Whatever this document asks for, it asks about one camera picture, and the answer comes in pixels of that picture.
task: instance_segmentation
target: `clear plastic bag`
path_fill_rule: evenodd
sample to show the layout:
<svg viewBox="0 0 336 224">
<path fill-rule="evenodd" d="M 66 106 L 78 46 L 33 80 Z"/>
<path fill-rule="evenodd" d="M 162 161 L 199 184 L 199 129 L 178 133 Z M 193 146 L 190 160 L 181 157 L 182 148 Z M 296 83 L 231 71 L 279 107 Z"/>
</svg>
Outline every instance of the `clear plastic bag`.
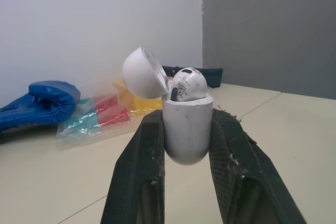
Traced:
<svg viewBox="0 0 336 224">
<path fill-rule="evenodd" d="M 91 143 L 132 132 L 144 115 L 162 108 L 161 98 L 135 97 L 122 80 L 96 83 L 80 91 L 76 110 L 58 125 L 56 139 Z"/>
</svg>

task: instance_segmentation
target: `black smudge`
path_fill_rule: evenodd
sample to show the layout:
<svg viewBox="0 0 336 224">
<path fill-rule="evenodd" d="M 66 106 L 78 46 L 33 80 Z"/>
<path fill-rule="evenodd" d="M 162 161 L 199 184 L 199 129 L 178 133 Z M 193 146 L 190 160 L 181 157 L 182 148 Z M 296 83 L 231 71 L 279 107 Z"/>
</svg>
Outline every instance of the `black smudge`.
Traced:
<svg viewBox="0 0 336 224">
<path fill-rule="evenodd" d="M 186 93 L 186 87 L 182 83 L 176 84 L 176 86 L 172 89 L 172 94 L 170 97 L 170 100 L 173 102 L 179 102 L 181 99 L 181 96 L 187 95 Z"/>
<path fill-rule="evenodd" d="M 172 90 L 172 96 L 170 98 L 170 100 L 174 101 L 174 102 L 177 102 L 177 96 L 178 96 L 178 89 L 177 88 L 173 88 Z"/>
<path fill-rule="evenodd" d="M 189 70 L 189 69 L 183 69 L 181 72 L 185 72 L 185 73 L 192 73 L 192 71 L 191 71 L 191 70 Z"/>
</svg>

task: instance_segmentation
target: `navy fabric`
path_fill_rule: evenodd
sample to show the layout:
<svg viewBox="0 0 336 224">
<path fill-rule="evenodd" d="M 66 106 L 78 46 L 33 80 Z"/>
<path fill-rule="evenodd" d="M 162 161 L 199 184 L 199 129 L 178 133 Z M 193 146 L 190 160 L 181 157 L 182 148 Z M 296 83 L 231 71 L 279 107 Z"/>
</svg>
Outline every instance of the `navy fabric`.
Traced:
<svg viewBox="0 0 336 224">
<path fill-rule="evenodd" d="M 28 94 L 0 109 L 0 131 L 25 124 L 56 125 L 71 116 L 79 99 L 79 90 L 67 82 L 35 82 Z"/>
<path fill-rule="evenodd" d="M 166 67 L 163 66 L 163 70 L 166 72 L 166 75 L 169 77 L 174 77 L 174 75 L 179 72 L 180 67 Z M 220 87 L 220 82 L 222 81 L 223 69 L 222 68 L 196 68 L 199 72 L 204 75 L 206 83 L 211 88 Z"/>
</svg>

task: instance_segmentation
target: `white earbud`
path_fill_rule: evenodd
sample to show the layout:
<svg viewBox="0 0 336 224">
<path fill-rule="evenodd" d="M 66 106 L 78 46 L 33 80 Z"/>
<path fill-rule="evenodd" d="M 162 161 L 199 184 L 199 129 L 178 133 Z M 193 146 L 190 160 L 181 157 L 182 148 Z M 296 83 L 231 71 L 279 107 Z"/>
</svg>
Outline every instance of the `white earbud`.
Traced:
<svg viewBox="0 0 336 224">
<path fill-rule="evenodd" d="M 175 75 L 171 88 L 172 101 L 195 101 L 205 98 L 206 94 L 206 80 L 197 69 L 184 68 Z"/>
</svg>

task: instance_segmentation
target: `table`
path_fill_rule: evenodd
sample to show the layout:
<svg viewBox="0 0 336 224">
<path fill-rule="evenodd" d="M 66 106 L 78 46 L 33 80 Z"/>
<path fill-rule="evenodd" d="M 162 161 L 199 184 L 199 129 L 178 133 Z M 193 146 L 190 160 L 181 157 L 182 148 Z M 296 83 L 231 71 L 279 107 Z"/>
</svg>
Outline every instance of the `table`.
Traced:
<svg viewBox="0 0 336 224">
<path fill-rule="evenodd" d="M 307 222 L 335 223 L 329 171 L 336 101 L 227 84 L 213 94 L 215 105 L 242 118 L 243 128 L 273 160 Z M 2 141 L 15 139 L 0 145 L 0 223 L 100 222 L 114 164 L 133 133 L 73 148 L 60 147 L 54 133 L 45 128 L 20 139 L 16 133 L 0 135 Z M 307 165 L 314 153 L 319 160 Z M 165 168 L 166 223 L 221 223 L 207 157 L 188 167 L 167 158 Z M 315 172 L 323 179 L 313 179 Z"/>
</svg>

